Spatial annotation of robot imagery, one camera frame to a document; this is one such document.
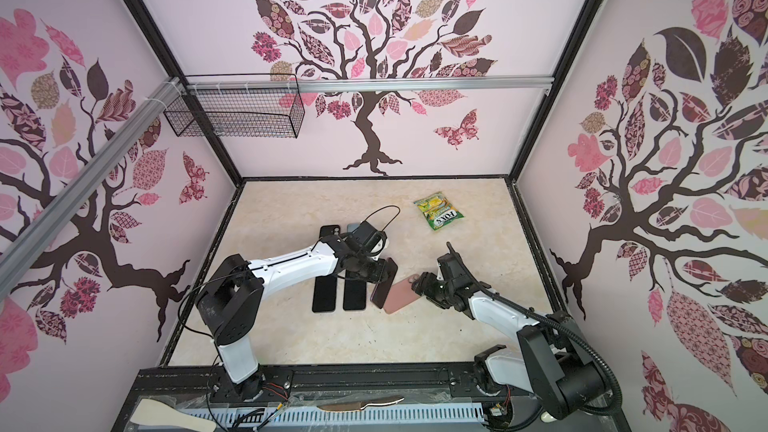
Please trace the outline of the black phone case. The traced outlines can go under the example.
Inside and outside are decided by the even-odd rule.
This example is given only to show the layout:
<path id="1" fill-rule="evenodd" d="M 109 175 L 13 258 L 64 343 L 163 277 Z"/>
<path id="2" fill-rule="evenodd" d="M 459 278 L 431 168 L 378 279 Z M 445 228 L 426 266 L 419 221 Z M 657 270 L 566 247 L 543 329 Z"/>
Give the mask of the black phone case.
<path id="1" fill-rule="evenodd" d="M 323 239 L 325 237 L 338 236 L 341 232 L 339 225 L 324 225 L 320 228 L 318 238 Z"/>

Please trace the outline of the black phone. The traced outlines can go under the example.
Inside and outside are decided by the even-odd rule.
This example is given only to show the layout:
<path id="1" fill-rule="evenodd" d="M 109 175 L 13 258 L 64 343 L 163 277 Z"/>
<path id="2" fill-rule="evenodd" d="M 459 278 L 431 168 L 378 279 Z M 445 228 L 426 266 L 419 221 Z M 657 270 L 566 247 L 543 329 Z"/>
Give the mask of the black phone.
<path id="1" fill-rule="evenodd" d="M 382 280 L 375 284 L 370 296 L 370 302 L 377 308 L 382 309 L 387 300 L 394 279 L 397 276 L 398 265 L 392 258 L 384 261 Z"/>
<path id="2" fill-rule="evenodd" d="M 367 283 L 360 279 L 344 279 L 344 311 L 363 311 L 367 304 Z"/>

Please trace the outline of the pink phone case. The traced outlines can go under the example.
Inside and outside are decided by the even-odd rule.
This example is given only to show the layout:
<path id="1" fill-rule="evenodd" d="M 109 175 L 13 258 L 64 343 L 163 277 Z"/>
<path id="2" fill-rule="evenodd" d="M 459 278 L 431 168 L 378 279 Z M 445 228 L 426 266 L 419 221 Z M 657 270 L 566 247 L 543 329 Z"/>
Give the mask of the pink phone case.
<path id="1" fill-rule="evenodd" d="M 413 285 L 418 279 L 419 275 L 413 274 L 391 286 L 383 306 L 386 314 L 394 314 L 421 298 L 413 290 Z"/>

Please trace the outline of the dark blue phone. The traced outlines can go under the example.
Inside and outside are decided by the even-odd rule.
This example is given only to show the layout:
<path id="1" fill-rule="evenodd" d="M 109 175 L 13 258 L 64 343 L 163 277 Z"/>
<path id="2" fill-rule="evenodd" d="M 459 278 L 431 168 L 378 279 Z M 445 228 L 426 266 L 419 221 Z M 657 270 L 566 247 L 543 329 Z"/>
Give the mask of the dark blue phone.
<path id="1" fill-rule="evenodd" d="M 311 310 L 313 313 L 330 313 L 336 309 L 337 278 L 333 275 L 317 277 L 314 282 Z"/>

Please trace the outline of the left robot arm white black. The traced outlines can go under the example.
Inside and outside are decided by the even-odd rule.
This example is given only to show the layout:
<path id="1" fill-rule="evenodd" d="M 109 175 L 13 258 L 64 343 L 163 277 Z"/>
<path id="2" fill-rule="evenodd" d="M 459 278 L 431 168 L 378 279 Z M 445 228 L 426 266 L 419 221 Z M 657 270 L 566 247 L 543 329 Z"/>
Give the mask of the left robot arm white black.
<path id="1" fill-rule="evenodd" d="M 232 389 L 244 400 L 262 389 L 261 364 L 248 338 L 261 302 L 274 293 L 318 277 L 391 287 L 396 263 L 381 257 L 387 239 L 382 232 L 359 243 L 349 234 L 326 235 L 306 248 L 281 256 L 246 260 L 234 254 L 224 260 L 194 301 L 208 328 Z"/>

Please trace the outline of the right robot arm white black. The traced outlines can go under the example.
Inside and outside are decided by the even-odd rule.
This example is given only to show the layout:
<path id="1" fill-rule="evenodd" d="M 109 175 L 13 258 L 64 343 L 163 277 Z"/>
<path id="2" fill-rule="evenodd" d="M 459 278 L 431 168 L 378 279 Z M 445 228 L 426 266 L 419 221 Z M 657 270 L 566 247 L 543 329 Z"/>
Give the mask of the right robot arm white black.
<path id="1" fill-rule="evenodd" d="M 544 315 L 502 296 L 478 280 L 451 245 L 447 248 L 437 259 L 439 272 L 422 273 L 411 289 L 514 340 L 518 353 L 500 347 L 481 356 L 481 369 L 493 384 L 532 394 L 556 420 L 577 411 L 603 417 L 621 411 L 618 378 L 568 313 Z"/>

